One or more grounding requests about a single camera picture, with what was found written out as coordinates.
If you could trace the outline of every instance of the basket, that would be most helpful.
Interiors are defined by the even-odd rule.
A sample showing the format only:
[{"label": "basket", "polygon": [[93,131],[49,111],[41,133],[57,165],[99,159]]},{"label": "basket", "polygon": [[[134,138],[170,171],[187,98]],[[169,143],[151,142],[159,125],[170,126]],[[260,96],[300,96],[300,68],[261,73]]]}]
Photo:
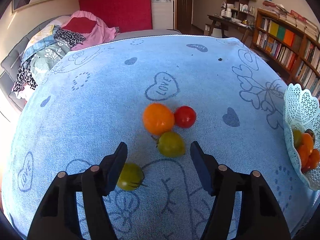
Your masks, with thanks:
[{"label": "basket", "polygon": [[284,93],[284,138],[292,165],[301,181],[312,190],[320,189],[320,165],[306,174],[301,172],[301,160],[293,145],[292,128],[304,132],[311,129],[316,135],[314,148],[320,149],[319,101],[308,89],[290,84]]}]

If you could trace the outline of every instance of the metal screw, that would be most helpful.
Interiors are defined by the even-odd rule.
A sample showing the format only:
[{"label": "metal screw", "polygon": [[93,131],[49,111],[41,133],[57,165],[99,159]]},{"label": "metal screw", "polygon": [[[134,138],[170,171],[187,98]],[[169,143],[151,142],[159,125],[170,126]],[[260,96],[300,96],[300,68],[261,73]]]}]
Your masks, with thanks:
[{"label": "metal screw", "polygon": [[226,171],[228,169],[228,167],[226,165],[221,164],[221,165],[219,165],[218,169],[220,171]]},{"label": "metal screw", "polygon": [[96,172],[99,170],[99,166],[98,165],[94,165],[90,168],[91,171]]},{"label": "metal screw", "polygon": [[58,173],[58,178],[63,178],[66,175],[66,173],[64,171],[60,171]]},{"label": "metal screw", "polygon": [[253,174],[253,176],[255,176],[257,178],[260,177],[260,175],[261,175],[261,173],[259,171],[253,171],[252,174]]}]

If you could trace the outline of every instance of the red board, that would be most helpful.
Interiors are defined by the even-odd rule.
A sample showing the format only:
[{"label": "red board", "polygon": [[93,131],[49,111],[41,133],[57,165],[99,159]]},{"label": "red board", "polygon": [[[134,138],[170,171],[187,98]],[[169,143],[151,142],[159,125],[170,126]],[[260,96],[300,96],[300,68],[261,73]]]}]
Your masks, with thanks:
[{"label": "red board", "polygon": [[152,29],[151,0],[79,0],[80,10],[93,13],[120,32]]}]

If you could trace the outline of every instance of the gray mattress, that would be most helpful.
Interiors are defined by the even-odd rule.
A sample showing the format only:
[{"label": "gray mattress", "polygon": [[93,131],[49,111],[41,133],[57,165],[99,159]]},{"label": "gray mattress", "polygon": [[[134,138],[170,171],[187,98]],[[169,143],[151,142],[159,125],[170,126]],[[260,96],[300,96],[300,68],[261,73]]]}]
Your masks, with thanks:
[{"label": "gray mattress", "polygon": [[[29,32],[26,36],[24,36],[19,43],[14,46],[14,48],[10,51],[9,55],[1,62],[1,67],[4,69],[4,72],[0,75],[0,89],[4,93],[5,97],[12,105],[12,107],[17,111],[21,112],[24,108],[26,101],[24,99],[17,99],[16,95],[11,92],[11,89],[16,81],[18,68],[21,64],[21,59],[23,52],[30,41],[30,39],[37,34],[40,30],[42,30],[49,22],[58,18],[54,17],[49,19],[41,24],[39,24],[36,28],[34,28],[31,32]],[[156,30],[145,30],[145,31],[135,31],[128,33],[120,33],[116,38],[117,40],[124,40],[129,38],[137,38],[137,37],[147,37],[147,36],[157,36],[157,35],[169,35],[169,34],[180,34],[180,32],[176,30],[166,30],[166,29],[156,29]]]}]

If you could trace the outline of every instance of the red pillow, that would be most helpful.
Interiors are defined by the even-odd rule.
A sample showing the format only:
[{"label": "red pillow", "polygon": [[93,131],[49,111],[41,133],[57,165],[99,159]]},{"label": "red pillow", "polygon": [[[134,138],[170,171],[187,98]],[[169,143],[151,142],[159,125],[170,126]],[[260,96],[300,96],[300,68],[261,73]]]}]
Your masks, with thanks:
[{"label": "red pillow", "polygon": [[62,29],[74,33],[91,33],[96,24],[97,21],[90,20],[86,17],[74,17]]}]

